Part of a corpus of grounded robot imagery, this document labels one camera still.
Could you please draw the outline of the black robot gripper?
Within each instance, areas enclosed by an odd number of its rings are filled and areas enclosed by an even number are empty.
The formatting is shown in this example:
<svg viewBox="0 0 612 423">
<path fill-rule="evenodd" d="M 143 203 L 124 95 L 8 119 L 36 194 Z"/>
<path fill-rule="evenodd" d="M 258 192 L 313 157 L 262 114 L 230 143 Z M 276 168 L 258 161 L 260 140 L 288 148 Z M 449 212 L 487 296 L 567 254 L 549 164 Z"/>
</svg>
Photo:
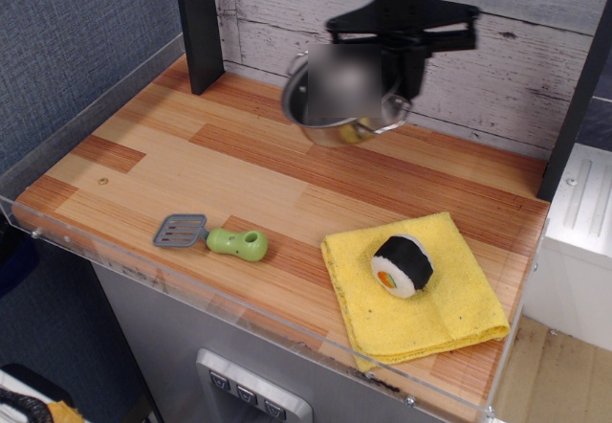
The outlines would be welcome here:
<svg viewBox="0 0 612 423">
<path fill-rule="evenodd" d="M 335 43 L 378 42 L 395 51 L 397 94 L 413 101 L 421 93 L 426 60 L 434 53 L 474 50 L 479 9 L 446 0 L 374 0 L 326 22 Z"/>
</svg>

